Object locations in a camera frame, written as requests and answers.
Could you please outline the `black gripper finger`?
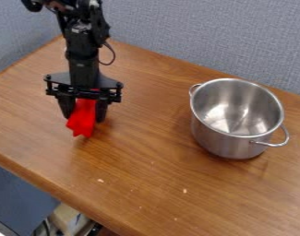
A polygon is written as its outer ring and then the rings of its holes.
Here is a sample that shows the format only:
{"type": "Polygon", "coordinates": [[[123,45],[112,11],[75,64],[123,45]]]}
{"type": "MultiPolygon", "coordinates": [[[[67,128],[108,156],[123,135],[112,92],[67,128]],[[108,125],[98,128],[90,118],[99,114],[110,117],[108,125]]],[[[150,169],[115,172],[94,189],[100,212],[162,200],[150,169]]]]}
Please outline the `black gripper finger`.
{"type": "Polygon", "coordinates": [[[68,119],[71,117],[71,112],[75,106],[75,97],[60,96],[56,100],[63,117],[68,119]]]}
{"type": "Polygon", "coordinates": [[[95,105],[95,120],[98,123],[102,123],[106,117],[107,112],[107,102],[104,100],[98,100],[95,105]]]}

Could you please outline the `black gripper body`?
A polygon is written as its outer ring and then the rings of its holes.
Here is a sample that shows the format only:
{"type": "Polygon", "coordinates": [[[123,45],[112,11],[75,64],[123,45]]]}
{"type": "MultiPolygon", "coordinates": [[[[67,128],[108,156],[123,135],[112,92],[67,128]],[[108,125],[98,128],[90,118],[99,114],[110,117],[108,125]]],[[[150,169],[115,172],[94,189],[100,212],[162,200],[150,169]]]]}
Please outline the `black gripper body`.
{"type": "Polygon", "coordinates": [[[69,60],[68,66],[67,72],[44,76],[48,96],[59,103],[73,103],[76,99],[120,102],[123,84],[102,74],[95,59],[69,60]]]}

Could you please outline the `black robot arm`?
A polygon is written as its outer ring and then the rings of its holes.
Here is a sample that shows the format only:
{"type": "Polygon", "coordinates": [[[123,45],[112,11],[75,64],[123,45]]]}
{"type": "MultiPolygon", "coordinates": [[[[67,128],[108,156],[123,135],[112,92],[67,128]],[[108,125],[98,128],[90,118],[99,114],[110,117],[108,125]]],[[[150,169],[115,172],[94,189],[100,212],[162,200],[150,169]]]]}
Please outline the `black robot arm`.
{"type": "Polygon", "coordinates": [[[64,56],[68,71],[48,74],[43,80],[47,84],[45,94],[53,96],[65,118],[71,117],[75,102],[79,99],[95,101],[92,121],[104,120],[107,106],[120,102],[123,84],[107,77],[99,65],[111,65],[115,59],[103,63],[99,49],[110,38],[110,26],[103,18],[103,0],[21,0],[29,12],[40,12],[45,7],[56,17],[65,41],[64,56]]]}

